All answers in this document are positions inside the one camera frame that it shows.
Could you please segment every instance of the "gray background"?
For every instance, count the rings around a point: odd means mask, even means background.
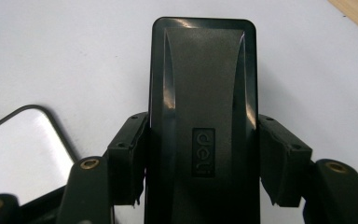
[[[326,0],[0,1],[0,119],[43,105],[81,157],[102,155],[125,119],[147,110],[161,16],[252,21],[259,112],[309,144],[313,159],[358,171],[358,26]],[[121,223],[140,223],[139,214]],[[264,190],[261,214],[262,223],[303,222],[298,209],[270,206]]]

